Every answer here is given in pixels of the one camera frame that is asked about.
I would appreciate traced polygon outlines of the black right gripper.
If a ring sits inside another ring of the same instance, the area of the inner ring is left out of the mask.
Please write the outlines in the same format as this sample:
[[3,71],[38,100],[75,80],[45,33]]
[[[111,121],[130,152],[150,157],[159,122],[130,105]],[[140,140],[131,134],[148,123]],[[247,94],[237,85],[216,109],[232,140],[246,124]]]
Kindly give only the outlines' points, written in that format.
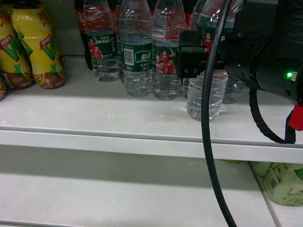
[[[224,68],[228,75],[242,82],[256,82],[256,73],[267,33],[229,32],[224,54]],[[202,45],[202,32],[183,30],[177,48],[177,75],[180,78],[195,78],[205,70],[207,48]]]

